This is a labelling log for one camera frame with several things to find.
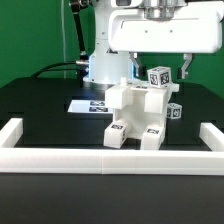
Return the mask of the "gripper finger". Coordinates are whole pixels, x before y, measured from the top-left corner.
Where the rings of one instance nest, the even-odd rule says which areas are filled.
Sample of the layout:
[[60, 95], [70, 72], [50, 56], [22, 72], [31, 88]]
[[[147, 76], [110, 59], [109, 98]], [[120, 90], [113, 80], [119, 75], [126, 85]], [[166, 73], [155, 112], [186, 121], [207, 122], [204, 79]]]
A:
[[192, 53], [185, 53], [183, 55], [184, 63], [181, 68], [178, 69], [178, 78], [185, 79], [188, 76], [188, 68], [191, 65], [194, 59], [194, 55]]
[[134, 66], [134, 76], [137, 78], [144, 77], [146, 75], [146, 67], [141, 63], [138, 58], [137, 52], [130, 52], [130, 60]]

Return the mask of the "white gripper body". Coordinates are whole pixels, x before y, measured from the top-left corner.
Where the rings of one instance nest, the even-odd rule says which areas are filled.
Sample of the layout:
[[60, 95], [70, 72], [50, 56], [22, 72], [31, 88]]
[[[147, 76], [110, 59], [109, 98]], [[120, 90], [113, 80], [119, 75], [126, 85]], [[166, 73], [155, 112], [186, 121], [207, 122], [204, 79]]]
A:
[[214, 53], [222, 46], [224, 0], [111, 0], [114, 51]]

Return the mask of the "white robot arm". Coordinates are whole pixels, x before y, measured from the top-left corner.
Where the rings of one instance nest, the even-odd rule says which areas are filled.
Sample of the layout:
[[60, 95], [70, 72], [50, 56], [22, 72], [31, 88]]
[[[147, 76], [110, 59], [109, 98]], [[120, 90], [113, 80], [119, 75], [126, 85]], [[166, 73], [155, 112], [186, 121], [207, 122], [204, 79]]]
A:
[[95, 50], [90, 56], [91, 87], [106, 89], [122, 77], [144, 73], [140, 53], [180, 53], [187, 69], [197, 53], [222, 46], [224, 0], [86, 0], [94, 8]]

